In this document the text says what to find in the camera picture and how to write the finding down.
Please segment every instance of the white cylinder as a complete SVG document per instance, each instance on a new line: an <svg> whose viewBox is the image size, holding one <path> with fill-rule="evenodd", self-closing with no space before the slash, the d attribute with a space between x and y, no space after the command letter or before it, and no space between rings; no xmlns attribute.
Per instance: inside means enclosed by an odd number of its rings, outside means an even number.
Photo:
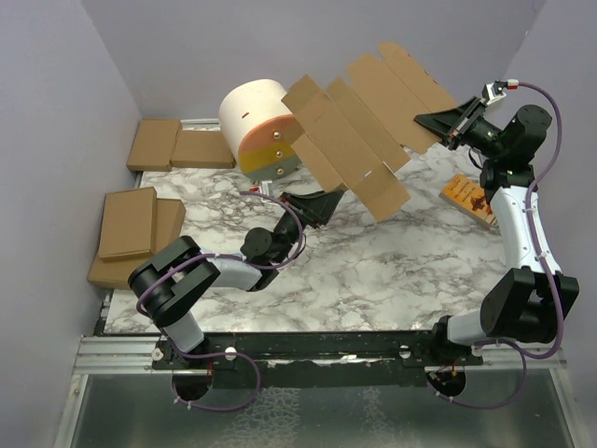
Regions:
<svg viewBox="0 0 597 448"><path fill-rule="evenodd" d="M172 325L163 329L183 352L190 352L205 339L203 331L190 311Z"/></svg>
<svg viewBox="0 0 597 448"><path fill-rule="evenodd" d="M271 79L247 82L231 91L220 106L222 135L239 167L253 180L287 175L299 158L283 137L295 122L282 103L285 88Z"/></svg>

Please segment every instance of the brown cardboard box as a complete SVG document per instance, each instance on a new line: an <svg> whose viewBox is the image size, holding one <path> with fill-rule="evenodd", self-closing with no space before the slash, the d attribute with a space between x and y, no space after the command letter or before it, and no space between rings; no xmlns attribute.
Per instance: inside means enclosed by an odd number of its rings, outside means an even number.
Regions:
<svg viewBox="0 0 597 448"><path fill-rule="evenodd" d="M394 173L410 160L404 148L385 130L344 79L336 78L327 87L327 94L354 130Z"/></svg>
<svg viewBox="0 0 597 448"><path fill-rule="evenodd" d="M178 199L158 199L156 215L156 253L180 235L185 220L185 206ZM91 265L88 280L97 287L129 289L132 271L151 257L104 261L99 257Z"/></svg>
<svg viewBox="0 0 597 448"><path fill-rule="evenodd" d="M234 168L234 157L220 131L182 131L171 157L177 168Z"/></svg>
<svg viewBox="0 0 597 448"><path fill-rule="evenodd" d="M424 154L439 141L414 121L429 109L384 61L365 53L347 71L356 94L398 143Z"/></svg>
<svg viewBox="0 0 597 448"><path fill-rule="evenodd" d="M98 257L131 259L154 254L156 201L153 187L106 194Z"/></svg>
<svg viewBox="0 0 597 448"><path fill-rule="evenodd" d="M452 109L456 100L435 81L409 53L394 42L379 45L385 63L430 112Z"/></svg>
<svg viewBox="0 0 597 448"><path fill-rule="evenodd" d="M170 171L170 158L181 129L178 119L143 119L127 167L131 171Z"/></svg>
<svg viewBox="0 0 597 448"><path fill-rule="evenodd" d="M282 102L304 130L293 149L320 185L339 175L379 221L409 199L390 168L310 77L295 83Z"/></svg>
<svg viewBox="0 0 597 448"><path fill-rule="evenodd" d="M497 218L485 198L485 190L465 175L455 175L439 193L439 197L489 229Z"/></svg>

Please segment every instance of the orange book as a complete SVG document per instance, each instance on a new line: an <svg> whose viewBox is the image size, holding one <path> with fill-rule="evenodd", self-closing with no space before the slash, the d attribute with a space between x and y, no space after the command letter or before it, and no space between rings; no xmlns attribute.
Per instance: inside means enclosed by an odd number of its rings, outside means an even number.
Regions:
<svg viewBox="0 0 597 448"><path fill-rule="evenodd" d="M439 197L489 229L496 221L481 186L464 175L455 175L439 193Z"/></svg>

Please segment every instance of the white marble surface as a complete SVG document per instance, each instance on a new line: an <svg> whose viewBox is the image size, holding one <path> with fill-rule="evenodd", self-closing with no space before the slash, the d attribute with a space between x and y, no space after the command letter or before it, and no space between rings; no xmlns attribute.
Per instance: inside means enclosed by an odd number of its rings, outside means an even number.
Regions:
<svg viewBox="0 0 597 448"><path fill-rule="evenodd" d="M479 172L465 152L440 145L411 157L397 174L411 196L400 212L376 223L348 192L325 228L307 229L307 250L267 289L208 291L192 309L203 329L429 329L442 315L478 307L505 271L499 230L483 229L438 194L456 173ZM222 253L238 251L249 229L271 229L282 214L239 195L251 184L238 169L145 173L141 185L155 187L158 197L180 197L187 208L182 234ZM301 168L275 192L317 189ZM115 291L105 332L156 332L134 304L130 291Z"/></svg>

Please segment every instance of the wall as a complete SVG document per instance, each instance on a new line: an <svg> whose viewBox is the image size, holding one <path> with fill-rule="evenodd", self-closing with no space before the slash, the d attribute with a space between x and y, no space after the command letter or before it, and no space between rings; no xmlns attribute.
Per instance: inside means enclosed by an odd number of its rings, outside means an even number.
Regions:
<svg viewBox="0 0 597 448"><path fill-rule="evenodd" d="M595 15L594 0L549 0L512 60L507 75L543 87L562 110L562 155L540 185L539 206L556 260L564 273L577 277L580 283L580 296L566 319L564 351L581 408L597 443ZM495 118L504 125L526 103L549 108L537 94L516 91L509 94ZM552 131L550 140L537 153L535 167L545 168L553 148Z"/></svg>
<svg viewBox="0 0 597 448"><path fill-rule="evenodd" d="M385 40L466 100L504 74L544 0L82 3L144 116L213 118L244 82L327 84Z"/></svg>
<svg viewBox="0 0 597 448"><path fill-rule="evenodd" d="M98 317L87 270L139 113L77 0L4 2L0 60L0 444L37 448Z"/></svg>

